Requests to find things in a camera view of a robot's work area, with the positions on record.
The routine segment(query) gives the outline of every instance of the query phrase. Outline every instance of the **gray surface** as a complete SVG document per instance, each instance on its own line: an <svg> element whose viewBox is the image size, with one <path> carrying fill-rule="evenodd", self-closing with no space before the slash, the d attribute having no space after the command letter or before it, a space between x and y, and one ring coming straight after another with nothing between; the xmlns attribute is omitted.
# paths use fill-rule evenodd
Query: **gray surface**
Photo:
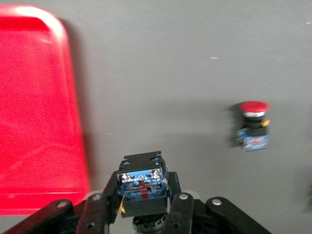
<svg viewBox="0 0 312 234"><path fill-rule="evenodd" d="M224 196L274 234L312 226L312 3L0 0L69 32L90 178L161 150L183 189ZM268 149L233 147L233 105L271 104ZM0 232L18 222L0 217ZM134 233L119 219L112 233Z"/></svg>

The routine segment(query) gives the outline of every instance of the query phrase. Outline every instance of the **red tray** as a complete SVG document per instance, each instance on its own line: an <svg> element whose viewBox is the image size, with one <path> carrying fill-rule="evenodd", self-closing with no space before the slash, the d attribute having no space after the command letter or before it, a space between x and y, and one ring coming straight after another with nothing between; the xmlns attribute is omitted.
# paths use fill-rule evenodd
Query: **red tray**
<svg viewBox="0 0 312 234"><path fill-rule="evenodd" d="M0 215L88 192L65 29L42 9L0 5Z"/></svg>

